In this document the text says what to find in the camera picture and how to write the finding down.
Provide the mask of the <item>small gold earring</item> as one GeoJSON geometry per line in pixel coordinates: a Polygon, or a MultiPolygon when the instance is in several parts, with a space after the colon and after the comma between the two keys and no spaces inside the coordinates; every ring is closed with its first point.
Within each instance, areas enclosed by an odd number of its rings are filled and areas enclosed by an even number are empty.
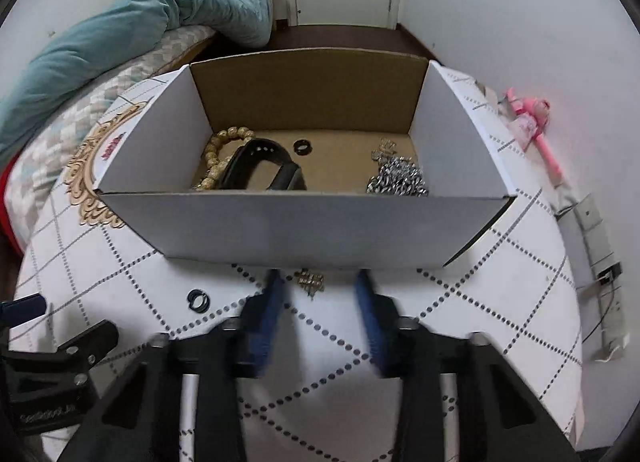
{"type": "Polygon", "coordinates": [[[295,274],[298,286],[311,299],[324,291],[324,275],[320,272],[303,269],[295,274]]]}

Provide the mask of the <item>red cloth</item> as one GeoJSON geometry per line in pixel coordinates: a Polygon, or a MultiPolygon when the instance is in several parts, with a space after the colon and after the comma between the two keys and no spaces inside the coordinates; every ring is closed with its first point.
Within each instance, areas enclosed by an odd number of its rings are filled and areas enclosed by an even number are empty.
{"type": "Polygon", "coordinates": [[[4,237],[8,241],[9,245],[11,246],[12,252],[14,252],[18,257],[22,258],[24,256],[23,248],[17,242],[16,235],[10,220],[8,207],[6,206],[6,189],[8,188],[9,177],[20,155],[21,153],[17,153],[13,157],[13,159],[11,159],[8,162],[8,165],[6,165],[6,168],[2,170],[2,174],[0,178],[0,189],[1,189],[0,220],[1,220],[2,237],[4,237]]]}

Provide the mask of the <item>white dotted floral tablecloth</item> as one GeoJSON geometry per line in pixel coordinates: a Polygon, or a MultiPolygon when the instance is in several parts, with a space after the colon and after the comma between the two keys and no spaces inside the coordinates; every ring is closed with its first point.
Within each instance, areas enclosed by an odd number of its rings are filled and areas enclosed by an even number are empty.
{"type": "MultiPolygon", "coordinates": [[[[434,332],[488,334],[567,436],[582,413],[582,332],[570,261],[527,159],[500,151],[508,133],[466,74],[450,70],[516,186],[508,211],[442,270],[378,271],[378,289],[434,332]]],[[[186,338],[239,312],[264,271],[170,261],[106,216],[91,220],[72,186],[89,162],[74,154],[54,182],[25,251],[17,292],[40,293],[47,315],[12,331],[10,344],[50,352],[90,325],[114,322],[119,343],[92,370],[98,390],[124,372],[146,341],[186,338]]],[[[386,461],[392,454],[399,385],[375,373],[352,275],[326,274],[311,299],[289,272],[272,358],[241,385],[241,416],[254,461],[386,461]]]]}

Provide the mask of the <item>white cardboard box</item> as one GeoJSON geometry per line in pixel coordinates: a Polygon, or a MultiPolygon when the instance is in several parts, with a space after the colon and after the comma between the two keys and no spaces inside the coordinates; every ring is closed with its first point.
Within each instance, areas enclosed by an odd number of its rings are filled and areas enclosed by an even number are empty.
{"type": "Polygon", "coordinates": [[[91,185],[171,258],[442,267],[516,197],[449,71],[337,48],[188,64],[108,127],[91,185]]]}

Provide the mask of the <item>pink panther plush toy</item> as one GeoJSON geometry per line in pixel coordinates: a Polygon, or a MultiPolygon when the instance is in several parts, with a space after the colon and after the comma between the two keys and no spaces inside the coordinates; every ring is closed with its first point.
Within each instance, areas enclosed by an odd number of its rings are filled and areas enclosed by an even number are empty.
{"type": "Polygon", "coordinates": [[[513,88],[506,90],[506,103],[514,118],[508,124],[512,135],[523,151],[534,144],[546,166],[549,179],[555,187],[564,181],[563,171],[546,139],[551,105],[547,99],[536,96],[518,96],[513,88]]]}

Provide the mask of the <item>teal quilted blanket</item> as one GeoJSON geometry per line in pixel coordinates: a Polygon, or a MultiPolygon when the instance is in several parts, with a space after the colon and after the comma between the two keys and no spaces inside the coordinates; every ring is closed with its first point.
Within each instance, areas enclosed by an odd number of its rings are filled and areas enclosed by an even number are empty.
{"type": "Polygon", "coordinates": [[[48,44],[1,100],[2,164],[86,84],[152,51],[165,32],[201,25],[262,48],[272,20],[272,0],[118,0],[48,44]]]}

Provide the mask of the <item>grey wall power strip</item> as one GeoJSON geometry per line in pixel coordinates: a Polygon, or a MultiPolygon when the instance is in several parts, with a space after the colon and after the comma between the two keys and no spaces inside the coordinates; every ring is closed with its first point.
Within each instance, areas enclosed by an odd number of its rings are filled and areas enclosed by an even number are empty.
{"type": "Polygon", "coordinates": [[[599,333],[601,348],[594,361],[607,364],[623,357],[629,343],[623,309],[623,266],[612,248],[605,220],[591,194],[574,207],[574,213],[584,240],[593,278],[591,286],[596,291],[600,315],[598,323],[593,326],[593,330],[587,334],[584,341],[599,333]]]}

